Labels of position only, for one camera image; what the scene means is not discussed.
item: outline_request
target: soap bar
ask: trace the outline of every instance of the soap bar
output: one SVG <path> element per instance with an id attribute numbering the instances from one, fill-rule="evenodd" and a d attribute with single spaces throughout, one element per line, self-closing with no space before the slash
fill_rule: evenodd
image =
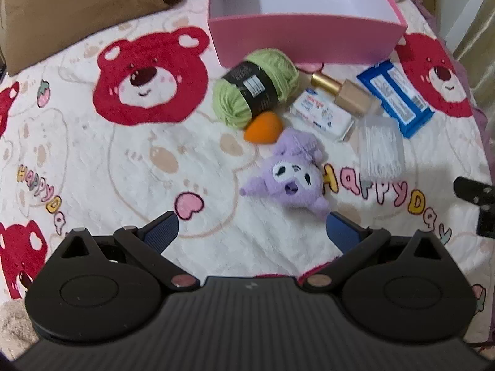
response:
<path id="1" fill-rule="evenodd" d="M 330 97 L 311 88 L 298 96 L 291 113 L 336 141 L 344 139 L 353 123 L 350 113 L 337 106 Z"/>

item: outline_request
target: yarn label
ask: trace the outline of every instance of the yarn label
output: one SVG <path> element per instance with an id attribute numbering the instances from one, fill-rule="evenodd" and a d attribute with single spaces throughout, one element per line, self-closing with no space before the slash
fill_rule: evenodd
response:
<path id="1" fill-rule="evenodd" d="M 251 61 L 243 61 L 223 76 L 224 80 L 236 86 L 246 100 L 251 114 L 269 110 L 278 102 L 275 86 L 261 67 Z"/>

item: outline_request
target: soap packaging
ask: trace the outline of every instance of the soap packaging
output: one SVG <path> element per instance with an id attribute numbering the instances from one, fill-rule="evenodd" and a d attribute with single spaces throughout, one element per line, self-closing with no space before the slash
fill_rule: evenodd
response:
<path id="1" fill-rule="evenodd" d="M 382 101 L 383 109 L 398 121 L 405 138 L 416 134 L 433 116 L 425 99 L 390 60 L 368 68 L 357 78 Z"/>
<path id="2" fill-rule="evenodd" d="M 337 106 L 331 96 L 312 88 L 298 96 L 291 113 L 334 141 L 342 141 L 353 124 L 352 115 Z"/>

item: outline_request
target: blue gripper pad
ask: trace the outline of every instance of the blue gripper pad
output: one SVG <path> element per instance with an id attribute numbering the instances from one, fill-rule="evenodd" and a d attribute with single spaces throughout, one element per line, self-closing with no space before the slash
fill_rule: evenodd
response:
<path id="1" fill-rule="evenodd" d="M 179 234 L 179 218 L 168 211 L 140 230 L 142 240 L 158 254 L 165 251 Z"/>
<path id="2" fill-rule="evenodd" d="M 366 229 L 337 212 L 331 212 L 327 216 L 327 236 L 343 254 L 362 242 L 367 235 Z"/>

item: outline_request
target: pink heart print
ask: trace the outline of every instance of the pink heart print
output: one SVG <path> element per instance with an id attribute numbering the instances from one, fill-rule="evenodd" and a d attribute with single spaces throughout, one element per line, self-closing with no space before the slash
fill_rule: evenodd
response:
<path id="1" fill-rule="evenodd" d="M 312 73 L 317 73 L 318 71 L 321 71 L 325 64 L 323 63 L 299 63 L 295 65 L 298 70 L 302 71 L 303 73 L 306 74 L 312 74 Z"/>
<path id="2" fill-rule="evenodd" d="M 182 220 L 190 220 L 192 214 L 199 213 L 204 208 L 203 199 L 194 192 L 182 192 L 175 198 L 175 213 Z"/>

